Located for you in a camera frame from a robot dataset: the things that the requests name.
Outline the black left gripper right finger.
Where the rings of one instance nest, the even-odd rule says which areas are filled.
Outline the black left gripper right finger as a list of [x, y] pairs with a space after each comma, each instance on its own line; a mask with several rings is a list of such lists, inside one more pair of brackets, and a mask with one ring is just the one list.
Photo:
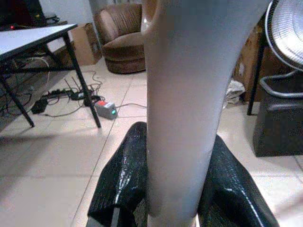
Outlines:
[[198, 206], [200, 227], [280, 227], [247, 169], [220, 136]]

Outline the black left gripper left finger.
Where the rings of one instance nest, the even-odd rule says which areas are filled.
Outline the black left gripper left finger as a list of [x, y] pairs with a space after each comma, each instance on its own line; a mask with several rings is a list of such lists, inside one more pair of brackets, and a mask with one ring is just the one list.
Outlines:
[[147, 227], [147, 124], [134, 123], [103, 168], [87, 227]]

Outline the grey box with red button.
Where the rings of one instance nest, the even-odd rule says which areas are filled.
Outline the grey box with red button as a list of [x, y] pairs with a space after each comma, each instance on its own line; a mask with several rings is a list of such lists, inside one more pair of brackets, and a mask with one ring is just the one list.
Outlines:
[[95, 109], [98, 116], [113, 120], [117, 117], [116, 105], [112, 102], [97, 101], [95, 103]]

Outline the black cube stool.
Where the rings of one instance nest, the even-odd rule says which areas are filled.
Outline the black cube stool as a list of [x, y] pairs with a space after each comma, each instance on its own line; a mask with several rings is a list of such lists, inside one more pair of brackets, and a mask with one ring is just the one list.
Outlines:
[[303, 155], [303, 98], [264, 92], [253, 133], [257, 157]]

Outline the black router with antennas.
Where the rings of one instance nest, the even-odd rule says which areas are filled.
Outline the black router with antennas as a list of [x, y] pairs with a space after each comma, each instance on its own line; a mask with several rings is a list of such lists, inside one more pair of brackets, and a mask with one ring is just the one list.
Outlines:
[[79, 101], [79, 100], [85, 99], [83, 91], [80, 90], [80, 91], [74, 92], [73, 88], [69, 85], [69, 83], [67, 82], [67, 80], [64, 79], [64, 81], [65, 81], [65, 83], [67, 84], [67, 86], [70, 89], [70, 91], [69, 91], [69, 97], [70, 97], [71, 100], [73, 100], [73, 101]]

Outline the crumpled white plastic bag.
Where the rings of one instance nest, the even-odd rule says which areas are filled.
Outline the crumpled white plastic bag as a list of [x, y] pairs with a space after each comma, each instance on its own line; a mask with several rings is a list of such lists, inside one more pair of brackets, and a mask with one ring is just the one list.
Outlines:
[[240, 96], [244, 94], [245, 91], [245, 87], [241, 82], [231, 79], [224, 98], [224, 104], [237, 104]]

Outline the black power strip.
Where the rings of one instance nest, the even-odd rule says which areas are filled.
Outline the black power strip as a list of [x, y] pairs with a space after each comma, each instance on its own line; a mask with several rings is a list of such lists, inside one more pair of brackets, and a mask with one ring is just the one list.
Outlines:
[[62, 96], [70, 96], [72, 94], [72, 90], [67, 89], [57, 89], [53, 90], [52, 92], [45, 95], [47, 98], [56, 98], [56, 97], [62, 97]]

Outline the black power adapter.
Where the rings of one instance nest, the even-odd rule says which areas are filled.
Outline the black power adapter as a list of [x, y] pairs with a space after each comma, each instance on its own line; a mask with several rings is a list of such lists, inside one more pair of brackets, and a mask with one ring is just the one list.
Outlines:
[[41, 114], [46, 110], [48, 101], [46, 99], [40, 99], [35, 102], [31, 108], [32, 114]]

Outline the black table leg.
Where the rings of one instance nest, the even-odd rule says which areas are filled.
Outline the black table leg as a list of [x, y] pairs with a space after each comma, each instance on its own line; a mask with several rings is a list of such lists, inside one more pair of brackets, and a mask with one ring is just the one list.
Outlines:
[[250, 99], [248, 103], [247, 108], [247, 115], [252, 116], [252, 108], [255, 101], [255, 95], [257, 92], [257, 86], [258, 86], [258, 79], [259, 79], [259, 73], [262, 66], [262, 59], [264, 55], [265, 47], [267, 46], [267, 39], [266, 39], [266, 32], [265, 32], [265, 13], [262, 15], [259, 24], [262, 25], [261, 33], [260, 33], [260, 40], [259, 40], [259, 47], [258, 47], [258, 55], [257, 55], [257, 63], [256, 68], [254, 72], [254, 80], [253, 80], [253, 86], [250, 94]]

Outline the large brown cardboard box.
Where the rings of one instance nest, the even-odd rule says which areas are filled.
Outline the large brown cardboard box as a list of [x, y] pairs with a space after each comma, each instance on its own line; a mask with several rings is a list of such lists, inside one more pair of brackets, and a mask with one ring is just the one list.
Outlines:
[[[255, 73], [257, 71], [258, 53], [261, 44], [262, 33], [264, 31], [264, 21], [260, 20], [251, 31], [249, 38], [243, 45], [234, 68], [232, 78], [244, 85], [245, 93], [241, 95], [244, 102], [250, 100]], [[271, 51], [270, 47], [264, 49], [259, 78], [265, 76], [286, 74], [293, 69], [283, 64]]]

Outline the silver standing fan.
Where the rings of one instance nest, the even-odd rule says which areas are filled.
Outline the silver standing fan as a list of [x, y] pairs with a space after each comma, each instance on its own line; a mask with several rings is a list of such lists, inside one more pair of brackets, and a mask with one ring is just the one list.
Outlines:
[[266, 40], [275, 56], [294, 71], [264, 77], [262, 88], [278, 98], [303, 98], [303, 92], [282, 93], [273, 90], [266, 80], [287, 79], [303, 72], [303, 0], [272, 0], [265, 13]]

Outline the black-legged folding table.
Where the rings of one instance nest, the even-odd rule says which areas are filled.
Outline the black-legged folding table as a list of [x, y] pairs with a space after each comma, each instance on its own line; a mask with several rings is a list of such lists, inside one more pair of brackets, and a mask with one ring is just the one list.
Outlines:
[[76, 71], [78, 80], [82, 87], [82, 92], [84, 94], [85, 100], [88, 102], [91, 113], [95, 120], [95, 123], [98, 128], [101, 128], [101, 123], [99, 121], [98, 115], [96, 113], [95, 107], [91, 101], [91, 94], [81, 72], [80, 66], [76, 59], [73, 47], [70, 42], [68, 32], [76, 28], [76, 24], [63, 25], [63, 26], [47, 26], [40, 28], [31, 28], [31, 29], [21, 29], [21, 30], [12, 30], [12, 31], [3, 31], [0, 32], [0, 63], [3, 63], [7, 60], [15, 58], [17, 55], [22, 54], [23, 52], [36, 48], [41, 45], [48, 44], [56, 39], [62, 38], [64, 40], [66, 49], [70, 56], [72, 66], [71, 67], [46, 67], [46, 68], [25, 68], [17, 70], [1, 70], [0, 69], [0, 84], [4, 87], [8, 95], [16, 104], [19, 111], [26, 118], [27, 122], [31, 127], [34, 127], [34, 122], [27, 114], [27, 111], [24, 109], [23, 105], [13, 93], [11, 87], [5, 79], [7, 74], [17, 74], [17, 73], [30, 73], [30, 72], [51, 72], [51, 71]]

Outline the black monitor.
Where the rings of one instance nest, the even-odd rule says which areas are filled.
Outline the black monitor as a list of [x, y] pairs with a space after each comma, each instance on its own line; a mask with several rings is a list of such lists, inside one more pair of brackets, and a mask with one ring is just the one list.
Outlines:
[[10, 24], [46, 26], [47, 22], [39, 0], [0, 0], [0, 26]]

